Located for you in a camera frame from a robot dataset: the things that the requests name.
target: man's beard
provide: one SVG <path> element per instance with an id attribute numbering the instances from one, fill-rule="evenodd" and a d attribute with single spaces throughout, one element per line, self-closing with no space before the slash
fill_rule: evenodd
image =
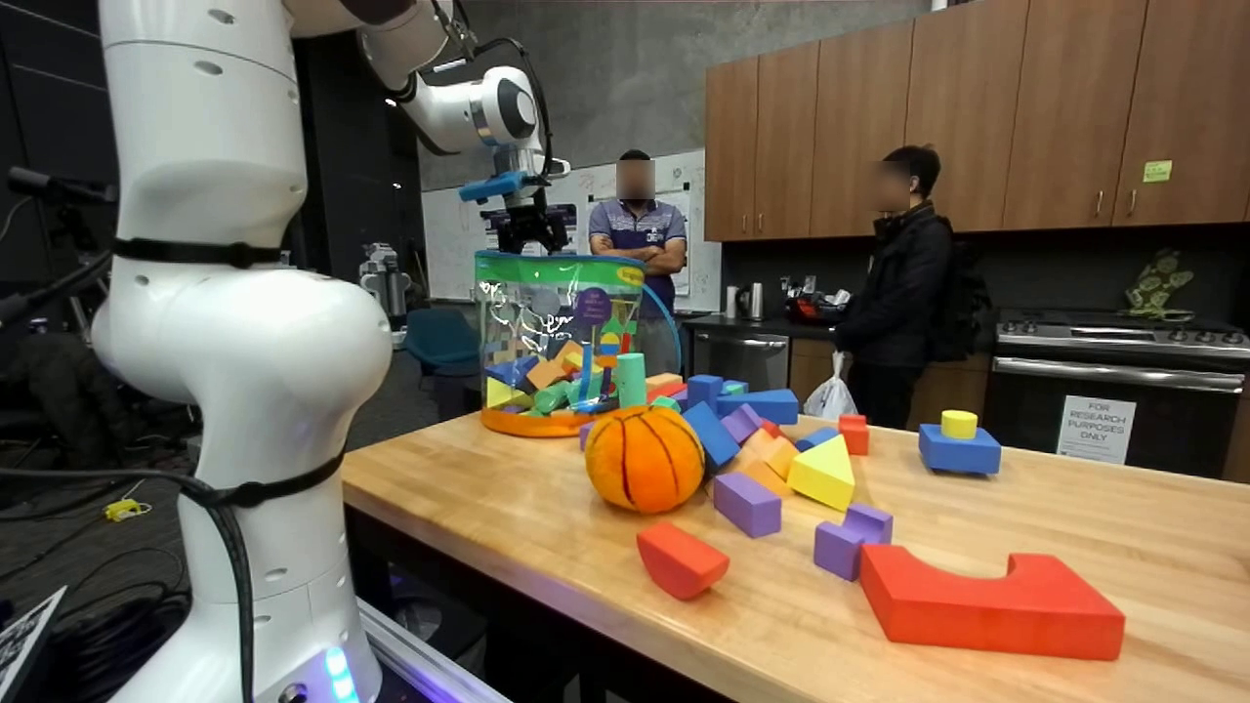
<path id="1" fill-rule="evenodd" d="M 625 202 L 643 207 L 651 200 L 649 188 L 625 188 Z"/>

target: poster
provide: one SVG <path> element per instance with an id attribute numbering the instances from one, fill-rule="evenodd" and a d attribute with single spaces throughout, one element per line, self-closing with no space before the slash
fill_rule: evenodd
<path id="1" fill-rule="evenodd" d="M 1126 464 L 1134 417 L 1138 417 L 1138 403 L 1067 396 L 1056 455 Z"/>

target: oven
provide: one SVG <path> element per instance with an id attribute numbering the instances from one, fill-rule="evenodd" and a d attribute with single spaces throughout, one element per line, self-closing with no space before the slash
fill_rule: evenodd
<path id="1" fill-rule="evenodd" d="M 1005 446 L 1224 476 L 1250 336 L 1217 319 L 1024 313 L 994 330 L 983 425 Z"/>

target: wooden table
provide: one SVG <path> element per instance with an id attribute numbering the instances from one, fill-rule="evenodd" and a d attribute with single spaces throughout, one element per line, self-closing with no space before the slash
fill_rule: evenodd
<path id="1" fill-rule="evenodd" d="M 518 440 L 475 413 L 346 455 L 346 503 L 729 699 L 1250 699 L 1250 487 L 1005 451 L 994 482 L 931 476 L 914 434 L 872 430 L 862 496 L 918 560 L 1000 578 L 1060 556 L 1127 617 L 1114 664 L 889 643 L 856 584 L 813 567 L 837 513 L 783 502 L 744 538 L 704 496 L 662 518 L 729 556 L 698 602 L 656 591 L 576 440 Z"/>

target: black jacket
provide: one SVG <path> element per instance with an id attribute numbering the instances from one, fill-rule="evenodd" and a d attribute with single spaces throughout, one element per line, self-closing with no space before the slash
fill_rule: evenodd
<path id="1" fill-rule="evenodd" d="M 920 367 L 950 248 L 950 219 L 931 202 L 880 219 L 872 271 L 837 324 L 837 347 L 872 367 Z"/>

